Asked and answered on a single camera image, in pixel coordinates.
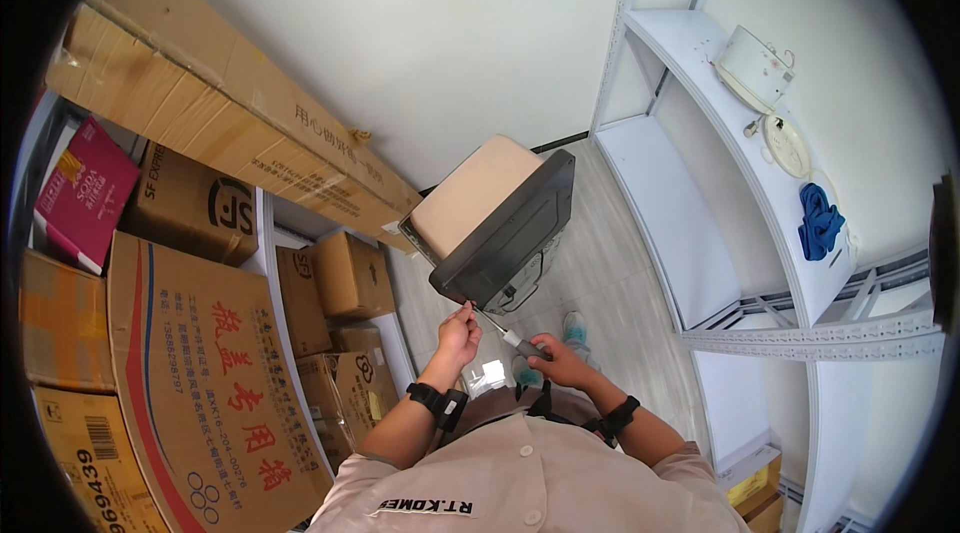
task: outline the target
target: black baseboard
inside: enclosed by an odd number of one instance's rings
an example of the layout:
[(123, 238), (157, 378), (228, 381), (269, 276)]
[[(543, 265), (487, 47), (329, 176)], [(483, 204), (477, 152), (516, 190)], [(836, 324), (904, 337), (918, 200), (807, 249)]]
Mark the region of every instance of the black baseboard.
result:
[[(578, 132), (575, 135), (570, 135), (570, 137), (564, 137), (563, 139), (557, 139), (556, 141), (551, 141), (550, 143), (544, 143), (543, 145), (537, 145), (534, 148), (531, 148), (530, 151), (534, 154), (542, 154), (543, 152), (549, 152), (550, 150), (556, 150), (558, 147), (566, 145), (568, 143), (573, 143), (574, 141), (582, 141), (587, 138), (590, 134), (589, 131)], [(420, 196), (425, 198), (430, 195), (430, 192), (437, 188), (437, 185), (429, 187), (420, 191)]]

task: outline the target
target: screwdriver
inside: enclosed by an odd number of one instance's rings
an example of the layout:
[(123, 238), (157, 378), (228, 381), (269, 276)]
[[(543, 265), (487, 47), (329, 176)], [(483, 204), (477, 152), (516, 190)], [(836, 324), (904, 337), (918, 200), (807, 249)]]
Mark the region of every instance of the screwdriver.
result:
[(509, 345), (516, 348), (516, 351), (523, 356), (524, 358), (529, 358), (530, 356), (536, 356), (537, 358), (543, 358), (547, 361), (552, 361), (553, 358), (546, 355), (542, 350), (538, 349), (537, 346), (533, 345), (526, 339), (522, 338), (520, 335), (517, 335), (512, 329), (504, 328), (497, 324), (489, 314), (481, 310), (479, 307), (474, 305), (473, 310), (479, 314), (483, 314), (484, 317), (493, 325), (496, 330), (500, 331), (500, 334), (503, 335), (503, 340)]

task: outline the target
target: rice cooker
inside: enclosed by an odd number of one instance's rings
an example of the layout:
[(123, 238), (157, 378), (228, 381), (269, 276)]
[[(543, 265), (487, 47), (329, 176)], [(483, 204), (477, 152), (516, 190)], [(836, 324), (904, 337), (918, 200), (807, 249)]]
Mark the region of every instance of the rice cooker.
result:
[(777, 55), (772, 44), (737, 25), (714, 67), (720, 80), (747, 106), (772, 114), (795, 77), (793, 53), (784, 53), (790, 55), (790, 64)]

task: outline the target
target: black wrist band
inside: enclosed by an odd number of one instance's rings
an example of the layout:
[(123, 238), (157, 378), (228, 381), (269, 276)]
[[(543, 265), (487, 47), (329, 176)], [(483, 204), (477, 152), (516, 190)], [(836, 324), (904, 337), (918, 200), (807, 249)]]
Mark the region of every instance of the black wrist band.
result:
[(448, 433), (453, 432), (457, 421), (467, 406), (469, 396), (462, 391), (450, 388), (445, 394), (440, 393), (426, 383), (410, 383), (407, 386), (410, 399), (426, 406), (433, 415), (437, 428)]
[(606, 430), (616, 437), (625, 426), (634, 421), (634, 410), (641, 406), (636, 397), (627, 395), (626, 401), (610, 410), (603, 421)]

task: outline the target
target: hand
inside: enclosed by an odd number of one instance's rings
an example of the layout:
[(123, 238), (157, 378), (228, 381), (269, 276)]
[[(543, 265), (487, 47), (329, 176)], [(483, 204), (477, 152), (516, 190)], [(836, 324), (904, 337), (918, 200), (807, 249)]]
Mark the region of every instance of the hand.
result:
[(553, 361), (530, 356), (527, 358), (527, 364), (558, 385), (585, 391), (598, 377), (602, 376), (600, 372), (581, 360), (573, 349), (550, 333), (536, 335), (530, 343), (535, 346), (543, 344), (541, 349), (553, 358)]
[(443, 393), (453, 386), (460, 371), (477, 355), (483, 329), (476, 323), (474, 305), (469, 301), (439, 324), (439, 345), (418, 381)]

